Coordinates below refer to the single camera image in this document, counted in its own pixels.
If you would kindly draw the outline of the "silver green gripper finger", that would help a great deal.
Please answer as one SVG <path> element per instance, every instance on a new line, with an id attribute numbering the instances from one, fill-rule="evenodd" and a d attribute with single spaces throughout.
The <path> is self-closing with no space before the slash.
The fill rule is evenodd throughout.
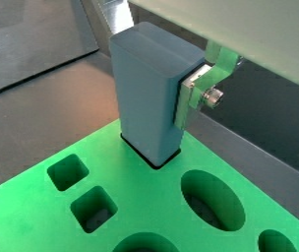
<path id="1" fill-rule="evenodd" d="M 227 47 L 208 40 L 204 50 L 205 63 L 185 77 L 181 82 L 176 107 L 174 125 L 184 130 L 188 110 L 199 109 L 201 105 L 213 108 L 223 92 L 216 85 L 227 79 L 241 65 L 243 58 Z"/>

